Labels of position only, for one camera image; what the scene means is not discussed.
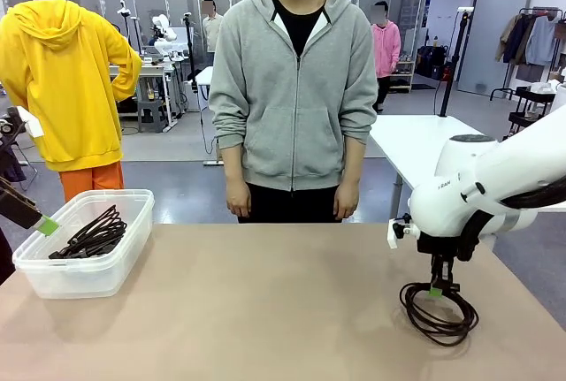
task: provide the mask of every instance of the green tape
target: green tape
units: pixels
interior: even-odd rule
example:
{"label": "green tape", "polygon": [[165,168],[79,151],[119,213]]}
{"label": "green tape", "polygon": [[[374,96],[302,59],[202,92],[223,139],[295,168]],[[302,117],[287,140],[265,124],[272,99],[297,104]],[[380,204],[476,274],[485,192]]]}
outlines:
{"label": "green tape", "polygon": [[42,224],[39,228],[37,228],[37,231],[50,236],[58,229],[58,227],[59,225],[57,222],[55,222],[53,219],[49,219],[47,216],[44,216],[42,217]]}
{"label": "green tape", "polygon": [[431,287],[431,291],[429,292],[429,295],[431,295],[432,297],[442,297],[442,290]]}

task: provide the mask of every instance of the hoodie pocket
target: hoodie pocket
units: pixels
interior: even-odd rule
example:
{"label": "hoodie pocket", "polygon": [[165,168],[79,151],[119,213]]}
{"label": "hoodie pocket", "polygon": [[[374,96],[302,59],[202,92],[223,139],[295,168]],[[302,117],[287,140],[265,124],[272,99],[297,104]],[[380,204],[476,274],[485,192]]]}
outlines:
{"label": "hoodie pocket", "polygon": [[265,109],[257,125],[249,125],[244,141],[244,167],[267,176],[291,176],[292,109]]}
{"label": "hoodie pocket", "polygon": [[298,110],[294,163],[296,176],[326,176],[341,171],[343,153],[343,141],[336,138],[326,108]]}

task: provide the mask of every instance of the white robot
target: white robot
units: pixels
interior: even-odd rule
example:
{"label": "white robot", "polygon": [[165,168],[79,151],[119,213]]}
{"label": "white robot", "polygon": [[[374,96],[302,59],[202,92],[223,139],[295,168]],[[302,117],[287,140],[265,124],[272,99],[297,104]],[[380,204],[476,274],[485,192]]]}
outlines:
{"label": "white robot", "polygon": [[170,42],[177,40],[177,34],[170,28],[169,19],[164,14],[153,18],[153,32],[156,38],[154,47],[163,56],[167,56],[169,51],[172,50]]}
{"label": "white robot", "polygon": [[480,235],[523,229],[538,209],[566,202],[564,138],[566,106],[502,143],[483,135],[447,143],[436,176],[413,191],[410,215],[393,224],[396,239],[413,235],[432,255],[433,288],[458,291],[454,258],[468,262]]}

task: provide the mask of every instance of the clothing rack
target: clothing rack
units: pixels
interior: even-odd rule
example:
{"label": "clothing rack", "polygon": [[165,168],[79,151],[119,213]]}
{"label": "clothing rack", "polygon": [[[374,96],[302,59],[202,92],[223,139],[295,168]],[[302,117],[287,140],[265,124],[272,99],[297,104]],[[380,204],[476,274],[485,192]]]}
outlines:
{"label": "clothing rack", "polygon": [[[558,7],[524,7],[519,11],[519,14],[539,14],[540,16],[548,16],[551,13],[555,13],[555,17],[558,17],[558,13],[560,12],[560,20],[565,20],[564,18],[564,11]],[[556,45],[555,45],[555,52],[553,54],[552,57],[552,61],[550,62],[550,67],[552,68],[555,63],[556,63],[556,59],[558,58],[558,51],[560,50],[560,41],[556,41]],[[515,92],[513,89],[511,88],[507,88],[507,84],[508,84],[508,77],[510,75],[513,74],[513,70],[515,70],[516,65],[511,64],[510,62],[507,63],[507,71],[505,72],[505,79],[503,80],[503,87],[502,88],[496,88],[492,91],[492,94],[489,97],[489,101],[493,101],[493,95],[496,92],[504,92],[509,94],[509,100],[511,101],[511,98],[513,98],[513,93]]]}

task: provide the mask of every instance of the gray hoodie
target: gray hoodie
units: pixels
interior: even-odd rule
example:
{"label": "gray hoodie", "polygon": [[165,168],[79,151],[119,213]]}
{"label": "gray hoodie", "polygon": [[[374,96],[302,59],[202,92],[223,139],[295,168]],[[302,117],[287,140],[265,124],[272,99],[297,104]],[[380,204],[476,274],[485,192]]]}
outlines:
{"label": "gray hoodie", "polygon": [[244,0],[226,13],[210,108],[220,147],[243,143],[248,183],[339,185],[344,136],[366,142],[377,92],[370,23],[349,0],[326,1],[301,57],[272,0]]}

